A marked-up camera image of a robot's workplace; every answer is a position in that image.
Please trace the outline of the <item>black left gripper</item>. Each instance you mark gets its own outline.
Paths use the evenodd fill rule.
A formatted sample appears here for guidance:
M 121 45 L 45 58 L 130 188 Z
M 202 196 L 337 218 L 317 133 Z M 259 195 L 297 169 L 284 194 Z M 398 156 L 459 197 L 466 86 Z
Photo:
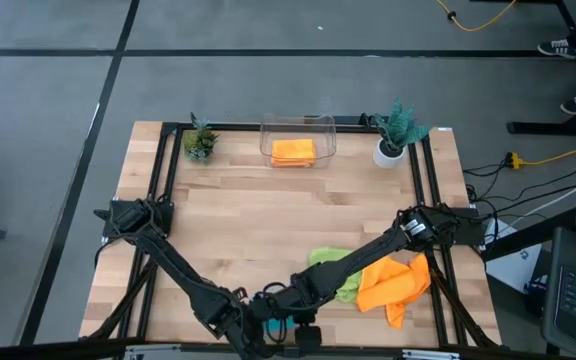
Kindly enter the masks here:
M 249 306 L 246 292 L 218 292 L 213 300 L 212 325 L 216 337 L 225 336 L 242 360 L 268 357 L 261 321 Z

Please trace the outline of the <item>teal microfiber towel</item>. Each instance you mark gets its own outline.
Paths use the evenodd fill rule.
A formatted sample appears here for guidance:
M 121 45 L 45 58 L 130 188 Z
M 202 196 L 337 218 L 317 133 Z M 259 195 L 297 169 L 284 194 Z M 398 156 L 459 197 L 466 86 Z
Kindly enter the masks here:
M 292 316 L 284 319 L 271 318 L 264 323 L 266 336 L 273 341 L 284 341 L 289 331 L 296 327 Z

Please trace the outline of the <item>green microfiber towel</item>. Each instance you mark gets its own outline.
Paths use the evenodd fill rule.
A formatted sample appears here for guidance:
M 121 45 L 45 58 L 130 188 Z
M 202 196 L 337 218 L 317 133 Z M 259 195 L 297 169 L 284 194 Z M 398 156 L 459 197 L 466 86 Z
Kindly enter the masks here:
M 319 247 L 311 251 L 308 264 L 337 261 L 349 255 L 351 250 L 336 247 Z M 355 303 L 362 281 L 362 272 L 349 275 L 343 285 L 336 291 L 335 299 L 343 303 Z

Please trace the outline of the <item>orange microfiber towel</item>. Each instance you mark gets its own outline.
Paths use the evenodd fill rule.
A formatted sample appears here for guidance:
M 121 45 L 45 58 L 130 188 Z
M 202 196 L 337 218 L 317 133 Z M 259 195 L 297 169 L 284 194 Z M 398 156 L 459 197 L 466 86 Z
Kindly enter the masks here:
M 407 264 L 386 256 L 364 268 L 356 297 L 361 312 L 384 307 L 390 327 L 401 329 L 406 306 L 431 285 L 428 260 L 418 254 Z
M 274 140 L 271 164 L 276 167 L 308 167 L 316 162 L 313 139 Z

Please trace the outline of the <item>clear plastic bin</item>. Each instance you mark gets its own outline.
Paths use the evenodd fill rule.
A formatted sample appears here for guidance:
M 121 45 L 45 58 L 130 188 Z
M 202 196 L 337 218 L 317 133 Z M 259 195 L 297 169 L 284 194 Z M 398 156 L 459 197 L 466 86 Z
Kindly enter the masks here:
M 274 140 L 313 139 L 316 162 L 308 167 L 276 167 L 271 164 L 272 142 Z M 279 117 L 267 115 L 260 125 L 259 150 L 269 167 L 273 168 L 324 168 L 327 167 L 337 150 L 336 123 L 329 115 L 305 117 Z

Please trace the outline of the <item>small green succulent plant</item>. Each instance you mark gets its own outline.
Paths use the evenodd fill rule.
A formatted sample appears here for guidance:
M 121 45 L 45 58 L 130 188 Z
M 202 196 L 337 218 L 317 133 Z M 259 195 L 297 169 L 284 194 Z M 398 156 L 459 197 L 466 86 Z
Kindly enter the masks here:
M 198 119 L 193 113 L 190 118 L 192 129 L 184 130 L 182 135 L 184 155 L 191 162 L 208 164 L 219 135 L 212 131 L 207 119 Z

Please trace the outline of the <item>snake plant in white pot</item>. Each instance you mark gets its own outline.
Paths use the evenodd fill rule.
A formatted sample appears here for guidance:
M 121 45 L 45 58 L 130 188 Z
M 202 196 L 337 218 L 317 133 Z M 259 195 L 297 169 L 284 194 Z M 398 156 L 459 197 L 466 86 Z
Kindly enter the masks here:
M 374 113 L 369 121 L 381 137 L 373 152 L 373 161 L 385 169 L 394 168 L 407 147 L 421 141 L 430 132 L 428 127 L 417 124 L 414 108 L 405 107 L 399 98 L 393 101 L 388 117 Z

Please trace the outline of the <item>white box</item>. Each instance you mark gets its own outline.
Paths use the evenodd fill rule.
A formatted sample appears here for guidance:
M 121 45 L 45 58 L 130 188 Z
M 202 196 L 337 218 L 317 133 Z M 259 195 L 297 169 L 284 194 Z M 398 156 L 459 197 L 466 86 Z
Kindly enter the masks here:
M 501 220 L 490 220 L 484 238 L 486 248 L 495 244 L 494 239 L 500 240 L 515 232 L 515 228 Z M 537 244 L 504 257 L 486 260 L 486 273 L 514 290 L 526 293 L 526 286 L 532 279 L 541 249 L 542 245 Z

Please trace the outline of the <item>black rail with grey brackets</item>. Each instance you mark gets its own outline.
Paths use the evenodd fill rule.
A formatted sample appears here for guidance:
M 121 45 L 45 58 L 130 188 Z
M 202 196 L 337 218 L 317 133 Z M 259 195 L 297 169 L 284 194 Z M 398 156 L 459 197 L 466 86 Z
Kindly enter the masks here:
M 324 346 L 316 350 L 299 350 L 294 346 L 272 346 L 268 355 L 237 355 L 227 344 L 142 342 L 137 338 L 79 340 L 0 347 L 0 360 L 102 360 L 125 355 L 150 355 L 156 352 L 233 355 L 236 360 L 270 360 L 307 356 L 399 357 L 413 352 L 413 347 Z

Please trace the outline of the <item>black aluminium table frame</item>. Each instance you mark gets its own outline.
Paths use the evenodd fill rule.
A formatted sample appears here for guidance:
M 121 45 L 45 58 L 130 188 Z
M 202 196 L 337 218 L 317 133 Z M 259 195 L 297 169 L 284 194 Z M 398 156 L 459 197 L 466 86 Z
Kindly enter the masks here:
M 136 122 L 125 152 L 114 197 L 147 195 L 161 122 Z M 216 285 L 243 287 L 249 295 L 268 283 L 287 283 L 305 269 L 319 247 L 356 249 L 381 235 L 397 210 L 417 203 L 408 154 L 394 169 L 375 165 L 377 133 L 336 134 L 336 153 L 323 168 L 274 168 L 262 155 L 260 126 L 211 125 L 219 135 L 208 165 L 182 155 L 172 185 L 175 209 L 168 237 L 204 278 Z M 467 208 L 464 178 L 454 131 L 429 134 L 440 202 Z M 99 255 L 78 335 L 92 334 L 126 292 L 134 247 L 118 241 Z M 468 246 L 451 249 L 461 301 L 493 341 L 500 332 L 484 264 Z M 332 301 L 319 309 L 316 326 L 323 346 L 435 347 L 437 326 L 430 291 L 407 305 L 403 329 L 393 329 L 384 307 L 360 312 L 356 305 Z M 146 327 L 156 342 L 226 343 L 216 340 L 195 318 L 187 295 L 158 271 Z

